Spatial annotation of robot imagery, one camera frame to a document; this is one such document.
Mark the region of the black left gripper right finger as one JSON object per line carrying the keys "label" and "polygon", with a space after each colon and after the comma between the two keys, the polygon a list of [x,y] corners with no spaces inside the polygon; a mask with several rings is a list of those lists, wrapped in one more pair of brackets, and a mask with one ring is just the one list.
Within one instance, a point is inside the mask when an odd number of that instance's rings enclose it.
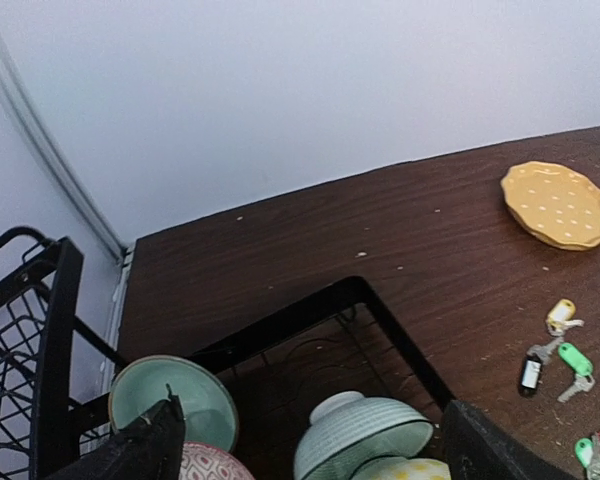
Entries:
{"label": "black left gripper right finger", "polygon": [[573,477],[533,453],[467,402],[453,400],[446,406],[441,431],[453,480]]}

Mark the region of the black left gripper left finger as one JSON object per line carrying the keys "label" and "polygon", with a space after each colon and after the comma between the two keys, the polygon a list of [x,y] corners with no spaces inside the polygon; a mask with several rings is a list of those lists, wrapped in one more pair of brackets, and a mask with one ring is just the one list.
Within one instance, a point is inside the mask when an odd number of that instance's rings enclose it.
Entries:
{"label": "black left gripper left finger", "polygon": [[165,388],[165,399],[156,402],[96,450],[49,477],[177,480],[186,426],[179,397],[170,385]]}

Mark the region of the green tag key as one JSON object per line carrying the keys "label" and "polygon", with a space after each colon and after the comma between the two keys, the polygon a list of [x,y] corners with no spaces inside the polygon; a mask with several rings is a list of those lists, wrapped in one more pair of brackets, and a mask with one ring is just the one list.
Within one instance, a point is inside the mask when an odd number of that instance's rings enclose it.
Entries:
{"label": "green tag key", "polygon": [[574,445],[576,458],[584,469],[587,469],[593,457],[593,442],[590,438],[580,438]]}
{"label": "green tag key", "polygon": [[560,358],[572,369],[574,377],[571,385],[562,392],[557,401],[568,402],[581,392],[590,392],[595,385],[593,363],[573,344],[565,342],[558,347]]}

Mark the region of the teal bowl in stand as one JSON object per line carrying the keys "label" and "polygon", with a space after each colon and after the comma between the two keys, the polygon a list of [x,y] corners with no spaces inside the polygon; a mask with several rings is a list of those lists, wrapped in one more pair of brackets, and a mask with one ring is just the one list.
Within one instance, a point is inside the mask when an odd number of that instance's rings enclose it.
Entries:
{"label": "teal bowl in stand", "polygon": [[184,440],[231,452],[239,435],[235,403],[224,384],[202,366],[171,355],[141,358],[113,380],[108,399],[113,430],[127,427],[160,400],[178,397]]}

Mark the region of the patterned plate in stand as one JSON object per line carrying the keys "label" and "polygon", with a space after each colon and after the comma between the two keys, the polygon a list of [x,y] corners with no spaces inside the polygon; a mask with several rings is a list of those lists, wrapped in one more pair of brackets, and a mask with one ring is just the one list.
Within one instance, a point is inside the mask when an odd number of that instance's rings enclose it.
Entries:
{"label": "patterned plate in stand", "polygon": [[430,458],[386,457],[362,466],[352,480],[450,480],[446,463]]}

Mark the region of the black tag key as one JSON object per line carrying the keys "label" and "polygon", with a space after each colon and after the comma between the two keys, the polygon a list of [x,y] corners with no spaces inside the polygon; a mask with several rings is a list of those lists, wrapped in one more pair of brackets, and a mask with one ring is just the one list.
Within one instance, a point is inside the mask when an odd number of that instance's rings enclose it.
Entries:
{"label": "black tag key", "polygon": [[543,369],[551,362],[554,351],[564,343],[556,337],[545,345],[532,345],[526,352],[518,380],[518,393],[530,398],[537,393]]}

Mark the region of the yellow tag key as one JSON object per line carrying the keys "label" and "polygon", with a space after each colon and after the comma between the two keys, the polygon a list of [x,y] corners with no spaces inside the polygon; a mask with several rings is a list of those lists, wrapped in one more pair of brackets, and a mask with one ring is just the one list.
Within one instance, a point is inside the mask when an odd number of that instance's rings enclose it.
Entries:
{"label": "yellow tag key", "polygon": [[560,299],[547,314],[545,323],[551,336],[560,337],[574,327],[582,327],[585,322],[574,317],[575,304],[569,299]]}

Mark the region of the yellow polka dot plate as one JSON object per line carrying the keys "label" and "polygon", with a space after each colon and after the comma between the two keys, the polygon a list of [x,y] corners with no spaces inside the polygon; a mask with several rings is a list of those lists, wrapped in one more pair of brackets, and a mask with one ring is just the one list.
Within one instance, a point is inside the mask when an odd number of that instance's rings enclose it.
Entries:
{"label": "yellow polka dot plate", "polygon": [[518,224],[553,247],[585,251],[600,245],[600,188],[564,165],[530,161],[500,182]]}

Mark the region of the left aluminium corner post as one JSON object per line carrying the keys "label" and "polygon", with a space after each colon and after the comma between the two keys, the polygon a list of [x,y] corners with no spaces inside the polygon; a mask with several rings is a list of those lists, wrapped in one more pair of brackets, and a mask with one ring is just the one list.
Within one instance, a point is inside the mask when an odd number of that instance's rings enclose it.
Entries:
{"label": "left aluminium corner post", "polygon": [[120,239],[100,211],[45,125],[1,34],[0,102],[23,142],[59,194],[103,250],[114,262],[122,264],[129,246]]}

